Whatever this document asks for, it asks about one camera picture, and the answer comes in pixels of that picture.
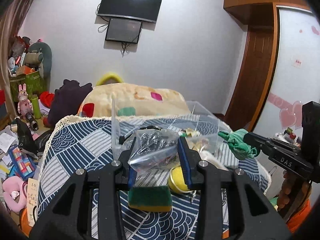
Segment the person's right hand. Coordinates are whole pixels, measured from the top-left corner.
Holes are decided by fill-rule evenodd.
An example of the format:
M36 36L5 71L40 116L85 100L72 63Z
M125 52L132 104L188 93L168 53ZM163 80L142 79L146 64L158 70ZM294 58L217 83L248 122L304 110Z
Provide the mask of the person's right hand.
M296 179L296 176L292 172L286 172L284 174L284 181L282 183L281 191L279 193L278 200L277 200L278 211L284 208L290 202L291 198L289 197L289 194L291 192L293 185L295 184L295 179ZM304 184L301 187L301 191L303 192L304 195L308 192L308 188L309 188L308 183L304 182ZM296 212L304 208L304 205L305 205L304 203L305 201L300 203Z

